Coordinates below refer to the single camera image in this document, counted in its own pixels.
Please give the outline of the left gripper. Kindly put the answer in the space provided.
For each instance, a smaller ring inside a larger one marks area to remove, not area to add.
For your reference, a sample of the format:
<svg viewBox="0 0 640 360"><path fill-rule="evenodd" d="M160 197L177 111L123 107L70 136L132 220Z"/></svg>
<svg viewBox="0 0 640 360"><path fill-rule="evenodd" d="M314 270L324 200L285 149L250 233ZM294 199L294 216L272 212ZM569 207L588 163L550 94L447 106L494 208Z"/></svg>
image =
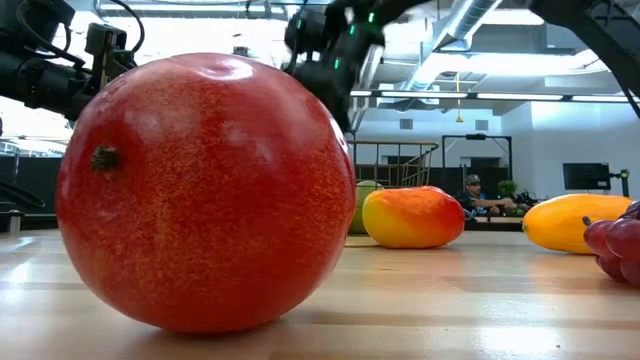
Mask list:
<svg viewBox="0 0 640 360"><path fill-rule="evenodd" d="M50 95L57 96L51 111L74 123L88 103L118 76L118 64L113 57L95 57L90 70L52 64L48 71Z"/></svg>

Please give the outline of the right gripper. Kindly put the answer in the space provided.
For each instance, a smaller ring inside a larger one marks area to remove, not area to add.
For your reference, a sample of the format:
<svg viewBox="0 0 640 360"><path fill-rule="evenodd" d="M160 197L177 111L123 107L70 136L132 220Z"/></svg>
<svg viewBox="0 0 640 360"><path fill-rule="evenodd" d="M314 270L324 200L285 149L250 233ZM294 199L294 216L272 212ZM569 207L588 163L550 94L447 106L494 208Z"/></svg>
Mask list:
<svg viewBox="0 0 640 360"><path fill-rule="evenodd" d="M315 61L312 49L301 50L307 58L299 65L299 83L322 102L342 132L351 129L351 91L359 81L368 52L368 48L339 47L329 53L328 59Z"/></svg>

